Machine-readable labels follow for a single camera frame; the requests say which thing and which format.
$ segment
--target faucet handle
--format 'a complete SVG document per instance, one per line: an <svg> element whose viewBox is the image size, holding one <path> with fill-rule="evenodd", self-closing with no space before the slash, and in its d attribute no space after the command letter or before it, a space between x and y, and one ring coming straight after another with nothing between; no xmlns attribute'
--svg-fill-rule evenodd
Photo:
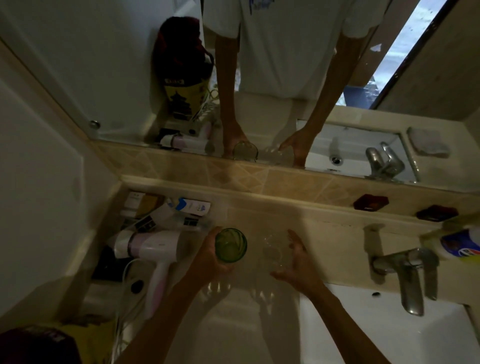
<svg viewBox="0 0 480 364"><path fill-rule="evenodd" d="M437 267L440 264L437 254L428 248L417 248L409 252L408 261L414 267L423 267L425 296L436 301L438 292Z"/></svg>

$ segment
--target green glass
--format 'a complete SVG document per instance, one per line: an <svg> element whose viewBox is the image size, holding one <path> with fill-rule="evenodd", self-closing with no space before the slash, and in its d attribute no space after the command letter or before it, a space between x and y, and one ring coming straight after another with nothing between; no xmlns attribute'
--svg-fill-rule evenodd
<svg viewBox="0 0 480 364"><path fill-rule="evenodd" d="M215 237L215 254L225 263L235 263L247 252L247 238L234 228L223 229Z"/></svg>

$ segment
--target drain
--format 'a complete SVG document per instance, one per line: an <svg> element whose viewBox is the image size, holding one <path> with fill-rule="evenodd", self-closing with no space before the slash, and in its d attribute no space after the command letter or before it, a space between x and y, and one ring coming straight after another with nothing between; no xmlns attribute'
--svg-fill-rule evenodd
<svg viewBox="0 0 480 364"><path fill-rule="evenodd" d="M339 167L343 164L343 158L341 156L332 155L330 156L330 163Z"/></svg>

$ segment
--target chrome faucet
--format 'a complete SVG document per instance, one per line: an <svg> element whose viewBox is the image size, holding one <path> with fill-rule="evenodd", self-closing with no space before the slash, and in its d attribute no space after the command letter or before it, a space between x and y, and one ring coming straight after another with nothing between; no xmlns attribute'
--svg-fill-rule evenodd
<svg viewBox="0 0 480 364"><path fill-rule="evenodd" d="M372 260L372 267L378 274L397 273L400 282L402 306L412 315L423 316L423 295L418 269L423 268L425 296L437 300L437 255L427 248L416 248L394 253Z"/></svg>
<svg viewBox="0 0 480 364"><path fill-rule="evenodd" d="M372 168L372 177L379 179L394 178L405 169L405 164L387 143L381 142L380 146L388 156L387 162L384 162L377 148L370 147L365 150Z"/></svg>

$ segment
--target white hair dryer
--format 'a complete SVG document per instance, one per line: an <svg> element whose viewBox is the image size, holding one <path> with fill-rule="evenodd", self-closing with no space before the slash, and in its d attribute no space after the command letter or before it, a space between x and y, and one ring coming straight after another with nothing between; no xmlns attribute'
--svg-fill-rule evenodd
<svg viewBox="0 0 480 364"><path fill-rule="evenodd" d="M159 231L135 233L122 230L115 240L115 257L142 258L156 263L155 270L148 285L145 299L145 318L153 316L167 282L168 267L184 255L184 244L179 243L180 231Z"/></svg>

